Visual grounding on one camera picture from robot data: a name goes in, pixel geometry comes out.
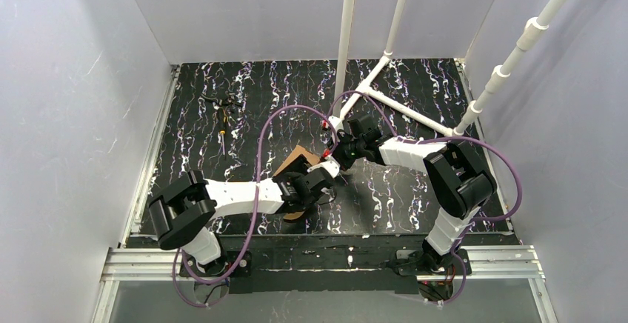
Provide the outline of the brown cardboard box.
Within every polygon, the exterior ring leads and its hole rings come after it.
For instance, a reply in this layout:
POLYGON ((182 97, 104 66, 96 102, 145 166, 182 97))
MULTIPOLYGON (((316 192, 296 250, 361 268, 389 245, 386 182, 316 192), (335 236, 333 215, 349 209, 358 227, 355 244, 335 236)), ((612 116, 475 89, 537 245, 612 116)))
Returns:
POLYGON ((275 184, 278 185, 279 190, 281 191, 281 199, 283 201, 282 206, 278 209, 276 214, 282 214, 284 216, 283 220, 285 220, 286 222, 298 221, 308 210, 296 213, 286 212, 287 205, 284 202, 289 198, 290 193, 293 191, 293 189, 290 189, 286 185, 287 180, 285 174, 287 172, 308 173, 307 169, 318 163, 319 157, 315 156, 304 147, 298 145, 281 164, 279 169, 277 169, 277 171, 273 174, 272 180, 275 184))

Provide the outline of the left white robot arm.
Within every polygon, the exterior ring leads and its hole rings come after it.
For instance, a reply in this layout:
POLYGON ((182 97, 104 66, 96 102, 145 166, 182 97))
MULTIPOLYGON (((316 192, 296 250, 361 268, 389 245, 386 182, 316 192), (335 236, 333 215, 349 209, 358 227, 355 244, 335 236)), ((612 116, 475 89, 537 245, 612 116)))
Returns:
POLYGON ((255 183, 217 182, 192 170, 155 194, 147 209, 161 250, 182 249, 199 264, 209 264, 221 256, 217 235, 206 227, 209 220, 303 212, 332 188, 339 173, 335 165, 319 164, 255 183))

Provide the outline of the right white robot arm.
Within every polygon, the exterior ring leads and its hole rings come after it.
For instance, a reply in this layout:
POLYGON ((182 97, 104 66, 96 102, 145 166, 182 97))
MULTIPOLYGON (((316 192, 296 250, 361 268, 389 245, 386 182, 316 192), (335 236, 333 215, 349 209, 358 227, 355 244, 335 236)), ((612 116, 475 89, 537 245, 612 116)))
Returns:
POLYGON ((342 170, 351 168, 358 159, 366 159, 382 166, 417 170, 427 176, 440 209, 423 240, 419 258, 441 265, 456 251, 463 230, 497 190, 494 177, 472 142, 433 139, 422 144, 383 133, 368 116, 352 119, 348 125, 348 132, 337 132, 338 144, 329 154, 342 170))

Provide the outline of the yellow black screwdriver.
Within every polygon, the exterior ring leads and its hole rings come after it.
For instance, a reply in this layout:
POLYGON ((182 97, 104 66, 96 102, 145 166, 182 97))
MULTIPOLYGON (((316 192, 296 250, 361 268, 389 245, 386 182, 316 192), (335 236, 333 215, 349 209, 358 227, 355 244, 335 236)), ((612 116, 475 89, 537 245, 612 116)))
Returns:
POLYGON ((220 139, 221 139, 221 152, 223 157, 227 158, 227 150, 226 150, 226 133, 228 128, 228 116, 227 111, 225 109, 222 110, 222 115, 219 118, 220 120, 220 139))

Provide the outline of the black pliers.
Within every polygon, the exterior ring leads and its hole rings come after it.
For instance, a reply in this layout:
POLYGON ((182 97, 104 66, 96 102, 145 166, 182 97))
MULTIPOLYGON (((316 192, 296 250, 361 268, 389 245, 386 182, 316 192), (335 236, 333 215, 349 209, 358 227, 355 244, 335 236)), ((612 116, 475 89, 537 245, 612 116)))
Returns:
POLYGON ((205 94, 201 94, 201 99, 205 102, 209 102, 224 112, 228 110, 241 109, 244 103, 240 100, 236 93, 226 93, 226 96, 222 99, 210 97, 205 94))

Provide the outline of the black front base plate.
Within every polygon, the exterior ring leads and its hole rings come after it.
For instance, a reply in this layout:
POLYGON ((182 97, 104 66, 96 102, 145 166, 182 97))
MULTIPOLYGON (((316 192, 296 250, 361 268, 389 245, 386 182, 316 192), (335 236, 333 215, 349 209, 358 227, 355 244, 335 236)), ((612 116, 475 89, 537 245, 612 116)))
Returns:
POLYGON ((230 276, 230 293, 393 291, 462 277, 454 259, 431 270, 420 260, 422 235, 254 236, 247 264, 230 276))

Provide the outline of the white PVC pipe frame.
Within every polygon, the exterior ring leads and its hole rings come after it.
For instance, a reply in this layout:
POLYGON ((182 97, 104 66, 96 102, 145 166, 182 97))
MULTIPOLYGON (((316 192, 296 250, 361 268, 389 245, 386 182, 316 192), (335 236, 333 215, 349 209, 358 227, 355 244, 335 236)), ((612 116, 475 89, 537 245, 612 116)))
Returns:
POLYGON ((396 2, 387 42, 378 63, 374 66, 370 73, 362 81, 360 81, 356 89, 346 90, 345 78, 347 73, 346 69, 355 0, 343 0, 340 39, 338 44, 338 60, 335 75, 334 101, 330 106, 330 114, 344 120, 357 101, 360 98, 364 98, 373 101, 375 105, 382 103, 388 108, 409 117, 413 121, 416 121, 441 135, 454 136, 452 134, 451 127, 446 127, 371 87, 371 84, 375 81, 380 72, 388 66, 393 59, 393 47, 398 35, 398 29, 406 2, 407 0, 397 0, 396 2))

